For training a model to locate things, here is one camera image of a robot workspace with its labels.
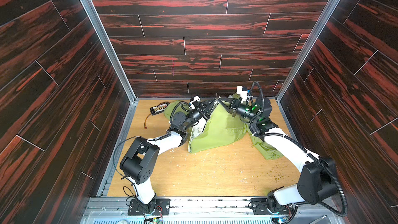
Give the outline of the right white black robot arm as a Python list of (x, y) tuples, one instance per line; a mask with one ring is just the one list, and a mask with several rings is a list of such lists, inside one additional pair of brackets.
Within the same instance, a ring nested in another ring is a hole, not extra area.
[(335, 161), (308, 150), (273, 123), (269, 99), (257, 99), (251, 106), (234, 98), (219, 98), (218, 102), (232, 116), (239, 115), (247, 121), (253, 136), (277, 149), (300, 173), (296, 184), (268, 193), (265, 204), (269, 212), (277, 213), (290, 204), (305, 202), (320, 204), (337, 216), (347, 216), (348, 202)]

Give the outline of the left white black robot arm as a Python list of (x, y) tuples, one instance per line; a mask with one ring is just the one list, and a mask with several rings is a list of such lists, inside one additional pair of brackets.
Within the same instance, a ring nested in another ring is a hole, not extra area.
[(135, 190), (131, 209), (151, 214), (157, 206), (157, 195), (152, 188), (150, 176), (158, 156), (170, 149), (182, 146), (189, 138), (189, 131), (201, 120), (210, 119), (215, 99), (201, 101), (198, 97), (190, 103), (179, 102), (170, 114), (170, 127), (166, 134), (154, 139), (136, 136), (129, 150), (122, 158), (119, 168), (122, 178), (127, 179)]

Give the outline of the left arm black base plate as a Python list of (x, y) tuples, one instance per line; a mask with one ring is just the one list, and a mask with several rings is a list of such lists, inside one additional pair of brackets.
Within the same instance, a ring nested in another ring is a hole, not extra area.
[(148, 204), (132, 199), (127, 214), (129, 216), (155, 215), (167, 216), (170, 213), (171, 199), (154, 198)]

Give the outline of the green jacket with cartoon print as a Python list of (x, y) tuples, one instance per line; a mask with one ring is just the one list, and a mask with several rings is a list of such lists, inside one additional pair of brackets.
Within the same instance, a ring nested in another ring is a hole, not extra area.
[[(164, 117), (168, 120), (177, 103), (179, 101), (171, 102), (164, 111)], [(266, 160), (283, 157), (283, 154), (272, 145), (252, 136), (248, 124), (241, 121), (239, 117), (233, 117), (221, 105), (213, 110), (206, 124), (197, 124), (189, 133), (191, 133), (188, 144), (189, 153), (230, 145), (240, 141), (248, 133), (253, 146)]]

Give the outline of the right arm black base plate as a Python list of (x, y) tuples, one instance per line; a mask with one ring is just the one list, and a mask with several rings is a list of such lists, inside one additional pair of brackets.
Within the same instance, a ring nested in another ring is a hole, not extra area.
[(294, 212), (292, 204), (280, 205), (273, 198), (252, 198), (248, 207), (255, 215), (291, 215)]

